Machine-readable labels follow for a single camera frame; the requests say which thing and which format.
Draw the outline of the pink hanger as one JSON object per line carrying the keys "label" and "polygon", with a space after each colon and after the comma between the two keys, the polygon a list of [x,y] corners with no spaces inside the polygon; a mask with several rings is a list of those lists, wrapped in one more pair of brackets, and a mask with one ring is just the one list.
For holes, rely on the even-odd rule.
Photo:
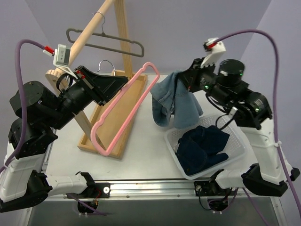
{"label": "pink hanger", "polygon": [[159,80],[157,67],[146,62],[117,95],[104,107],[93,123],[90,140],[95,150],[102,156],[123,155],[136,113]]}

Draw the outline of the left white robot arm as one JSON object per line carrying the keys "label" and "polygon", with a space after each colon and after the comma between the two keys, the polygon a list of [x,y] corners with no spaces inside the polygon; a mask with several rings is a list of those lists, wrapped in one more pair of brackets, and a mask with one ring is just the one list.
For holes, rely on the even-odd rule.
{"label": "left white robot arm", "polygon": [[74,176],[48,176],[38,163],[62,129],[91,102],[108,103],[127,83],[125,76],[98,75],[84,66],[69,76],[69,84],[55,95],[39,81],[24,84],[10,104],[17,115],[8,135],[8,154],[13,155],[0,175],[0,210],[9,212],[36,206],[50,196],[78,194],[90,197],[96,184],[87,172]]}

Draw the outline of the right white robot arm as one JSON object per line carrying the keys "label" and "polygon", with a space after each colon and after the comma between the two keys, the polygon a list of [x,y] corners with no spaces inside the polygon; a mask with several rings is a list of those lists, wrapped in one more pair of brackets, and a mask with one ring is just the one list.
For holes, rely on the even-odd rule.
{"label": "right white robot arm", "polygon": [[257,162],[245,169],[219,170],[211,176],[209,189],[220,194],[227,188],[246,188],[258,196],[281,197],[288,189],[287,182],[295,181],[300,175],[298,168],[285,164],[279,156],[280,144],[275,132],[267,128],[276,121],[267,98],[249,89],[242,80],[245,65],[235,59],[220,63],[218,73],[215,65],[201,67],[204,58],[197,58],[192,65],[179,74],[179,80],[189,92],[205,91],[225,110],[226,115],[235,121],[247,137]]}

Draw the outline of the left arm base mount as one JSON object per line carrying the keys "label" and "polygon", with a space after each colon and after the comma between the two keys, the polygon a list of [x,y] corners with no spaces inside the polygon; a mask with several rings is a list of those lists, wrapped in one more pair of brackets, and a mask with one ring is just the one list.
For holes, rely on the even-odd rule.
{"label": "left arm base mount", "polygon": [[111,184],[108,182],[96,182],[94,185],[88,186],[82,193],[67,194],[67,198],[77,201],[77,211],[80,214],[86,215],[102,215],[106,216],[107,213],[102,213],[96,210],[99,207],[100,200],[109,198],[111,192]]}

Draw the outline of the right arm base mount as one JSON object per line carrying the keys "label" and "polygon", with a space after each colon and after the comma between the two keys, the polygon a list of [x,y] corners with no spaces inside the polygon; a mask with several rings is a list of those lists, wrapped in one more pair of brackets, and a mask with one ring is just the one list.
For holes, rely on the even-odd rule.
{"label": "right arm base mount", "polygon": [[234,202],[237,188],[220,188],[215,182],[198,180],[194,182],[195,195],[202,209],[222,214]]}

